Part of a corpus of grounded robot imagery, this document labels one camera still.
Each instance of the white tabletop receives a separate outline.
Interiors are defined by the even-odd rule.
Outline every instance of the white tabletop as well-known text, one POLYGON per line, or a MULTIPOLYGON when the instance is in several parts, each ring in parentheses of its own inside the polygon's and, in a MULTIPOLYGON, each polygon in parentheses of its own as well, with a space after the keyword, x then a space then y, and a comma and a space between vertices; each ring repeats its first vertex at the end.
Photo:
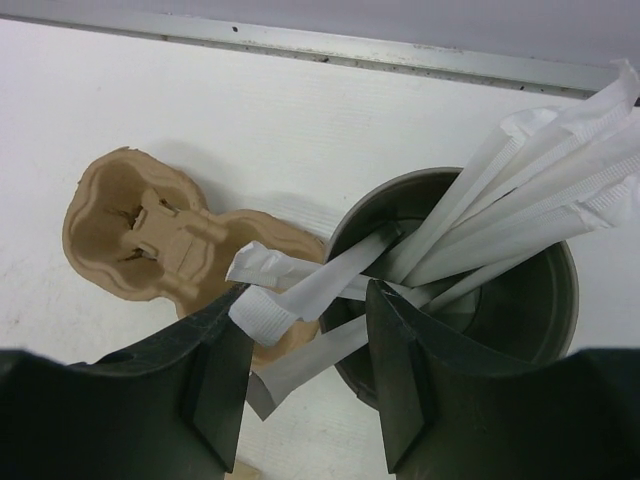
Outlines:
MULTIPOLYGON (((62 220, 85 168, 129 145, 185 170, 211 210, 265 210, 322 235, 365 193, 464 165, 505 115, 575 100, 299 60, 0 21, 0 346, 93 362, 176 320, 77 275, 62 220)), ((572 349, 640 345, 640 228, 570 242, 572 349)), ((246 409, 238 455, 264 478, 387 478, 377 413, 334 369, 266 423, 246 409)))

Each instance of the white table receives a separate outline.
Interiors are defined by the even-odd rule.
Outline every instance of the white table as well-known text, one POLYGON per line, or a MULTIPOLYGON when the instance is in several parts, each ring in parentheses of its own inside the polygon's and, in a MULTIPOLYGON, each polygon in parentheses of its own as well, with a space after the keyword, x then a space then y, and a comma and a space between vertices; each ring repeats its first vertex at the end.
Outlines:
MULTIPOLYGON (((464 165, 505 115, 575 101, 197 46, 0 21, 0 346, 98 360, 176 320, 78 276, 61 246, 76 182, 140 148, 184 169, 213 211, 262 209, 328 235, 365 193, 464 165)), ((640 345, 640 228, 570 242, 572 349, 640 345)), ((267 480, 387 478, 377 414, 335 370, 266 423, 246 409, 239 457, 267 480)))

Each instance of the white wall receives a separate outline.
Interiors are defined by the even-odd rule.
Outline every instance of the white wall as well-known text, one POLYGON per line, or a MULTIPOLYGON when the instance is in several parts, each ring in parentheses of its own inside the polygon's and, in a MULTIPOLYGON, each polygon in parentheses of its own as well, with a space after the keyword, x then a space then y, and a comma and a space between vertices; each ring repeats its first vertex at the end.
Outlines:
POLYGON ((640 66, 638 0, 59 0, 604 66, 640 66))

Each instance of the round black container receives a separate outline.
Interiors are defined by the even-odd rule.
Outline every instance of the round black container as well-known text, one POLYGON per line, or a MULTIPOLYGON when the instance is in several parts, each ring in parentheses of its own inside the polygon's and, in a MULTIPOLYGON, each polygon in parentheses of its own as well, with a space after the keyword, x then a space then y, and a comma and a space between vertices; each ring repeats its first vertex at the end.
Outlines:
MULTIPOLYGON (((327 249, 334 258, 388 221, 415 230, 460 172, 435 168, 412 172, 376 188, 342 220, 327 249)), ((464 334, 515 358, 544 365, 569 348, 578 316, 578 281, 569 248, 562 242, 485 284, 464 334)), ((364 303, 337 299, 320 319, 323 332, 364 313, 364 303)), ((369 348, 336 365, 344 381, 376 408, 369 348)))

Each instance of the metal strip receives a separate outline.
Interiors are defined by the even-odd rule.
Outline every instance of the metal strip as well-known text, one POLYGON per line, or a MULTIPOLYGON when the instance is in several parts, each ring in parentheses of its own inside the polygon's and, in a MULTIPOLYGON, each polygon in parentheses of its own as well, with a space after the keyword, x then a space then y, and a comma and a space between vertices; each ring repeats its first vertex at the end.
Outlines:
POLYGON ((0 17, 572 97, 589 96, 616 78, 614 68, 53 0, 0 0, 0 17))

